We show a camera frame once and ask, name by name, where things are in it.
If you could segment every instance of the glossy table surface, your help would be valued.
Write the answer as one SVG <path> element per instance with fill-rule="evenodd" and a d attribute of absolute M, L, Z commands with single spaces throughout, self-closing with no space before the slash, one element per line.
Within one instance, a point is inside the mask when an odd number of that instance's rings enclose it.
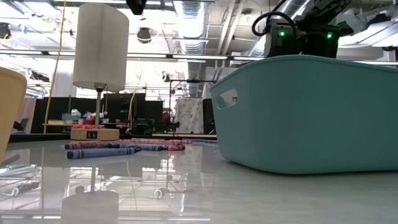
<path fill-rule="evenodd" d="M 211 144 L 68 160 L 68 143 L 8 145 L 1 222 L 398 222 L 396 172 L 270 174 L 224 160 Z"/>

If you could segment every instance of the teal plastic basket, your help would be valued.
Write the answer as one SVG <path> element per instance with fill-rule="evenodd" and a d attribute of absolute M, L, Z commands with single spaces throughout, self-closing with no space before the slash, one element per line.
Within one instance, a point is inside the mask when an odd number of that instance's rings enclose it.
<path fill-rule="evenodd" d="M 235 89 L 236 102 L 220 96 Z M 282 174 L 398 169 L 398 69 L 306 55 L 243 66 L 211 88 L 227 160 Z"/>

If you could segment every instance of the wooden lamp base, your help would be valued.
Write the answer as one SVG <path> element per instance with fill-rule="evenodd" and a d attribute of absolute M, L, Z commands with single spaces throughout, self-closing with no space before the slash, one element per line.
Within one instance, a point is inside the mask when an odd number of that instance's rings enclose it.
<path fill-rule="evenodd" d="M 70 139 L 80 141 L 114 141 L 119 139 L 119 130 L 72 128 Z"/>

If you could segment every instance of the basket handle hole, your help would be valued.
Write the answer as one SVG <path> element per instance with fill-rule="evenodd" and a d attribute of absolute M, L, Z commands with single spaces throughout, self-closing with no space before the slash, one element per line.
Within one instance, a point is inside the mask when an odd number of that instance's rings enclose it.
<path fill-rule="evenodd" d="M 229 89 L 217 96 L 217 105 L 219 109 L 233 106 L 238 101 L 238 92 L 236 89 Z"/>

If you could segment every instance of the lamp shade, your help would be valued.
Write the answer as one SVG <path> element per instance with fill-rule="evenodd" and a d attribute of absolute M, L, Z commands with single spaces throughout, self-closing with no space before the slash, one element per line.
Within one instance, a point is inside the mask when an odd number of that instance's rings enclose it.
<path fill-rule="evenodd" d="M 107 84 L 108 91 L 126 86 L 129 19 L 117 9 L 98 3 L 79 8 L 73 84 L 95 90 Z"/>

